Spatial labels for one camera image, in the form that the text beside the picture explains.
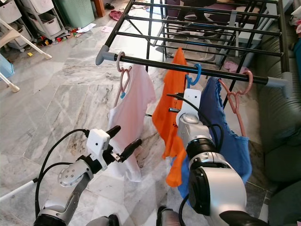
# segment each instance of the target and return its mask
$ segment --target laundry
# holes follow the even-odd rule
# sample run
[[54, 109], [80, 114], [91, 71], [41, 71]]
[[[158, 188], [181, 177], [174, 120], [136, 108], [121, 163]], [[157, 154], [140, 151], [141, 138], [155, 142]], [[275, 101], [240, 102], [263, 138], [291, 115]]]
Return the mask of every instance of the laundry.
[[[250, 154], [248, 149], [249, 138], [241, 137], [235, 134], [226, 122], [226, 116], [223, 111], [221, 92], [222, 86], [218, 78], [210, 77], [204, 88], [200, 101], [200, 111], [211, 121], [212, 124], [219, 124], [224, 131], [223, 144], [220, 150], [225, 160], [240, 175], [243, 182], [246, 183], [252, 173]], [[206, 122], [199, 115], [200, 120], [206, 125]], [[182, 166], [182, 184], [178, 187], [181, 196], [185, 197], [188, 191], [189, 181], [189, 160], [186, 157]]]
[[[127, 94], [109, 113], [109, 129], [116, 125], [121, 126], [120, 132], [110, 140], [115, 152], [121, 154], [128, 144], [140, 137], [147, 105], [155, 100], [155, 90], [145, 68], [142, 65], [133, 65]], [[123, 164], [112, 163], [110, 169], [116, 176], [125, 175], [131, 181], [141, 181], [134, 154]]]
[[116, 11], [116, 10], [112, 10], [109, 14], [109, 16], [113, 19], [113, 20], [117, 20], [119, 21], [119, 19], [121, 18], [122, 12], [120, 11]]
[[[182, 51], [179, 48], [174, 56], [174, 64], [186, 65], [186, 60]], [[180, 109], [182, 101], [168, 97], [167, 94], [183, 93], [185, 89], [185, 72], [169, 70], [164, 78], [164, 89], [162, 98], [154, 114], [152, 121], [165, 142], [165, 151], [163, 158], [168, 156], [176, 157], [166, 178], [168, 185], [175, 187], [182, 183], [181, 166], [186, 156], [186, 152], [182, 140], [177, 136], [176, 114], [168, 111], [170, 107]]]
[[[223, 67], [225, 69], [228, 69], [229, 72], [234, 72], [234, 73], [236, 73], [236, 70], [238, 69], [238, 65], [236, 63], [232, 62], [232, 61], [226, 61], [223, 65]], [[249, 69], [246, 68], [246, 67], [241, 67], [240, 73], [243, 73], [247, 70], [249, 70]]]

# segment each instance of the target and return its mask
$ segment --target pink hanger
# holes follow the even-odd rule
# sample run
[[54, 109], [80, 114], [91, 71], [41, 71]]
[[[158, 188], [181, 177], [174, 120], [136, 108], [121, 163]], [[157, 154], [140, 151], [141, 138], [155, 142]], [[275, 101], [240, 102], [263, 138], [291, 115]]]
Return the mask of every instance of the pink hanger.
[[[251, 89], [252, 84], [253, 84], [253, 74], [249, 70], [245, 71], [244, 74], [247, 74], [249, 76], [249, 83], [248, 83], [248, 86], [247, 86], [247, 88], [245, 89], [244, 92], [242, 92], [241, 90], [238, 91], [238, 92], [236, 92], [236, 93], [235, 92], [230, 92], [230, 90], [228, 89], [228, 87], [226, 86], [226, 84], [221, 79], [219, 79], [218, 81], [226, 89], [226, 91], [227, 91], [227, 97], [228, 97], [228, 100], [229, 100], [229, 104], [230, 104], [230, 106], [232, 108], [233, 113], [236, 114], [236, 116], [237, 116], [237, 119], [238, 119], [238, 122], [239, 122], [239, 126], [240, 126], [240, 130], [241, 130], [241, 134], [242, 134], [242, 136], [246, 137], [245, 127], [244, 127], [243, 121], [241, 119], [241, 115], [239, 113], [239, 95], [244, 95], [247, 92], [249, 92], [249, 90]], [[234, 96], [235, 106], [234, 106], [233, 101], [231, 99], [231, 95]]]
[[[121, 75], [120, 75], [119, 90], [118, 90], [118, 94], [117, 94], [116, 99], [115, 99], [114, 107], [116, 107], [116, 105], [118, 103], [120, 93], [121, 93], [121, 98], [124, 97], [124, 95], [125, 95], [124, 91], [127, 88], [128, 82], [130, 81], [130, 70], [132, 69], [132, 67], [130, 66], [128, 69], [124, 69], [123, 67], [120, 68], [120, 65], [119, 65], [121, 56], [125, 56], [125, 55], [126, 54], [124, 52], [120, 52], [118, 54], [117, 61], [116, 61], [117, 62], [117, 71], [121, 72]], [[127, 73], [127, 81], [126, 81], [126, 83], [123, 87], [122, 86], [122, 80], [123, 80], [123, 75], [124, 75], [125, 72]]]

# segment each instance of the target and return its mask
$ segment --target white pole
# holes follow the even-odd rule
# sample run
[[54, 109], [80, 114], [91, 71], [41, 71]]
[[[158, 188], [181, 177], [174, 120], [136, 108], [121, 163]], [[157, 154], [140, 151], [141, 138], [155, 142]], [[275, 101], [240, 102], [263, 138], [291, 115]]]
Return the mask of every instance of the white pole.
[[0, 198], [0, 202], [4, 201], [5, 199], [17, 194], [18, 192], [24, 190], [25, 188], [31, 186], [34, 184], [34, 181], [31, 180], [30, 182], [27, 182], [25, 185], [22, 185], [21, 187], [18, 187], [17, 189], [15, 189], [14, 191], [11, 191], [10, 193], [7, 193], [6, 195], [2, 196]]
[[5, 81], [6, 84], [8, 84], [8, 86], [10, 87], [11, 91], [13, 91], [14, 93], [18, 92], [20, 90], [20, 88], [16, 85], [14, 85], [13, 83], [11, 83], [3, 74], [0, 73], [0, 78], [3, 79]]
[[[13, 28], [12, 28], [10, 25], [8, 25], [5, 21], [1, 20], [1, 18], [0, 18], [0, 23], [3, 24], [4, 26], [6, 26], [7, 29], [13, 30]], [[43, 54], [44, 57], [45, 57], [47, 60], [49, 60], [49, 59], [52, 58], [51, 55], [49, 55], [49, 54], [43, 52], [42, 50], [40, 50], [37, 46], [35, 46], [34, 44], [32, 44], [32, 43], [31, 43], [28, 39], [26, 39], [23, 35], [20, 34], [20, 38], [21, 38], [22, 40], [24, 40], [28, 45], [30, 45], [31, 47], [33, 47], [36, 51], [38, 51], [39, 53]]]

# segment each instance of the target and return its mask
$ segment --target clothes hanger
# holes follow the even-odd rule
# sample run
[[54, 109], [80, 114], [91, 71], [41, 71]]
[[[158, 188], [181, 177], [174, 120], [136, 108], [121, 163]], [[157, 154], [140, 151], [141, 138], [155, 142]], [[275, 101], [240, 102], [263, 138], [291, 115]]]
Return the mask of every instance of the clothes hanger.
[[[117, 106], [117, 103], [118, 103], [118, 100], [119, 100], [119, 96], [120, 96], [121, 99], [124, 98], [124, 96], [126, 94], [125, 93], [125, 89], [127, 88], [128, 82], [130, 81], [130, 71], [132, 69], [132, 66], [130, 66], [128, 69], [124, 69], [123, 67], [120, 68], [120, 65], [119, 65], [121, 56], [125, 56], [125, 55], [126, 54], [121, 51], [118, 54], [117, 61], [116, 61], [117, 62], [116, 63], [117, 64], [117, 71], [121, 72], [121, 75], [120, 75], [119, 90], [118, 90], [118, 94], [117, 94], [116, 99], [115, 99], [114, 107]], [[123, 80], [123, 75], [124, 75], [125, 72], [127, 73], [127, 81], [126, 81], [126, 83], [125, 83], [125, 85], [123, 87], [122, 86], [122, 80]]]
[[[244, 123], [243, 123], [243, 121], [241, 119], [241, 115], [239, 113], [239, 96], [244, 95], [244, 94], [246, 94], [250, 91], [250, 89], [252, 87], [252, 84], [253, 84], [253, 74], [249, 70], [245, 71], [244, 74], [247, 74], [249, 76], [249, 83], [248, 83], [247, 88], [243, 92], [241, 90], [238, 91], [238, 92], [230, 92], [230, 90], [228, 89], [226, 84], [222, 81], [222, 79], [219, 79], [218, 81], [220, 82], [220, 84], [222, 84], [222, 86], [227, 91], [227, 97], [228, 97], [228, 100], [229, 100], [229, 104], [231, 106], [231, 109], [232, 109], [233, 113], [236, 114], [236, 116], [237, 116], [239, 126], [240, 126], [240, 130], [241, 130], [241, 134], [242, 134], [242, 136], [246, 137], [246, 131], [245, 131]], [[233, 104], [231, 96], [234, 96], [235, 105]]]
[[195, 67], [198, 68], [198, 75], [196, 77], [196, 79], [194, 81], [192, 81], [192, 78], [188, 76], [188, 74], [185, 75], [186, 79], [187, 79], [187, 88], [190, 88], [190, 85], [194, 86], [195, 84], [197, 84], [197, 82], [199, 81], [200, 77], [201, 77], [201, 73], [202, 73], [202, 66], [200, 64], [195, 64]]

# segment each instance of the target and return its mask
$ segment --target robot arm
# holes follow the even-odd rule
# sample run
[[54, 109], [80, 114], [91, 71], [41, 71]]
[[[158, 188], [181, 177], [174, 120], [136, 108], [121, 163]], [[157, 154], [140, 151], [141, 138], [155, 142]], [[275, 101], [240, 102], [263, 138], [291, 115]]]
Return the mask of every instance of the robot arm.
[[115, 154], [109, 141], [119, 130], [120, 126], [107, 132], [100, 129], [90, 131], [87, 140], [89, 155], [81, 156], [60, 172], [57, 183], [39, 212], [34, 226], [68, 225], [77, 208], [80, 195], [93, 179], [93, 174], [106, 170], [114, 161], [125, 161], [141, 145], [142, 141], [138, 139], [128, 145], [121, 155]]
[[[200, 91], [186, 89], [184, 98], [200, 99]], [[177, 135], [182, 139], [189, 158], [189, 201], [211, 226], [267, 226], [246, 213], [246, 189], [238, 173], [217, 153], [209, 128], [198, 113], [183, 103], [177, 115]]]

